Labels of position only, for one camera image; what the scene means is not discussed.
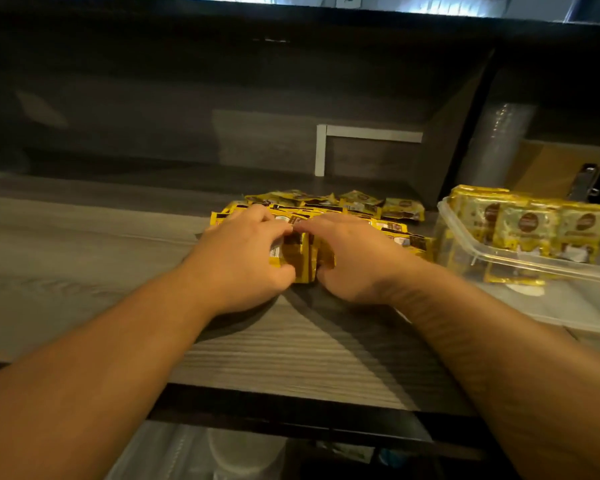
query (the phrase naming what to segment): person's left hand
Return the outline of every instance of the person's left hand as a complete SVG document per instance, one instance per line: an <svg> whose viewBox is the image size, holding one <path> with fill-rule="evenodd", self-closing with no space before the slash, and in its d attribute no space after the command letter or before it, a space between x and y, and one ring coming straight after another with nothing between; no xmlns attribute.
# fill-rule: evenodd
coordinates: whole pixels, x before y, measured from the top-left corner
<svg viewBox="0 0 600 480"><path fill-rule="evenodd" d="M269 264L272 243L293 232L259 204L209 227L176 270L197 288L198 304L213 316L248 310L282 293L296 279L290 264Z"/></svg>

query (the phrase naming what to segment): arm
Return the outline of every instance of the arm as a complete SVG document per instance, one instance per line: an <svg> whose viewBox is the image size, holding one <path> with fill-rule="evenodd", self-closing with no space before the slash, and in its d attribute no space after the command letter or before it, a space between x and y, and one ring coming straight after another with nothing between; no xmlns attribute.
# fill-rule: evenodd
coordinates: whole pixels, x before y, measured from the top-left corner
<svg viewBox="0 0 600 480"><path fill-rule="evenodd" d="M291 231L263 206L236 214L172 272L1 370L0 479L102 478L207 323L293 282L293 266L269 265Z"/></svg>
<svg viewBox="0 0 600 480"><path fill-rule="evenodd" d="M336 267L318 275L328 290L407 316L521 476L600 478L600 355L405 252L359 219L329 214L296 229L334 250Z"/></svg>

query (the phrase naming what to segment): stack of yellow packets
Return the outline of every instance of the stack of yellow packets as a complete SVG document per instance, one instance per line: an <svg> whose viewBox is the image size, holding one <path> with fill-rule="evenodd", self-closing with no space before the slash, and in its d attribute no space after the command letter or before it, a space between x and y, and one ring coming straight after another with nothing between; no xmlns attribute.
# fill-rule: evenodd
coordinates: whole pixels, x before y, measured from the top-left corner
<svg viewBox="0 0 600 480"><path fill-rule="evenodd" d="M247 209L252 203L266 205L276 219L289 224L309 219L325 212L350 214L367 220L387 237L410 252L431 260L431 240L408 232L405 220L424 220L424 208L415 200L376 199L362 192L352 191L337 198L334 194L315 196L300 190L274 191L261 195L247 195L243 201L229 203L221 212L211 213L211 225L219 225L233 212ZM306 233L285 236L271 247L269 262L273 266L291 264L296 268L296 283L310 283L315 279L318 263L335 265L335 257L327 243Z"/></svg>
<svg viewBox="0 0 600 480"><path fill-rule="evenodd" d="M600 252L600 205L540 199L507 189L458 185L450 206L482 244L529 255L594 263ZM456 267L454 254L449 259ZM516 266L488 264L484 281L543 285L553 277Z"/></svg>

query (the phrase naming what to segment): white round container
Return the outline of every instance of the white round container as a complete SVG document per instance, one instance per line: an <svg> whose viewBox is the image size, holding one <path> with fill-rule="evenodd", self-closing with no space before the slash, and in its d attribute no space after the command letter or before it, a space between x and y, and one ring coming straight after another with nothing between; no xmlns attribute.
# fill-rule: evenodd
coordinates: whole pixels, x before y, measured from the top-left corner
<svg viewBox="0 0 600 480"><path fill-rule="evenodd" d="M274 480L280 478L286 438L209 428L216 479Z"/></svg>

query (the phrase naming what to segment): brown oval logo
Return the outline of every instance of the brown oval logo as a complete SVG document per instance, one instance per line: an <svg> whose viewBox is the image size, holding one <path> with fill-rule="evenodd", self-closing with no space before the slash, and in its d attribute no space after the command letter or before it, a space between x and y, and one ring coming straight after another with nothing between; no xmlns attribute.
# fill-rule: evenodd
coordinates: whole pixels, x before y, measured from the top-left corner
<svg viewBox="0 0 600 480"><path fill-rule="evenodd" d="M484 209L484 218L487 222L496 222L498 220L498 212L500 211L499 203L492 203L488 205L486 209Z"/></svg>
<svg viewBox="0 0 600 480"><path fill-rule="evenodd" d="M596 217L593 214L584 214L576 223L577 230L586 230L593 227L596 223Z"/></svg>
<svg viewBox="0 0 600 480"><path fill-rule="evenodd" d="M531 232L535 231L538 227L538 216L532 214L531 212L526 213L524 216L520 217L518 221L518 228L522 232Z"/></svg>

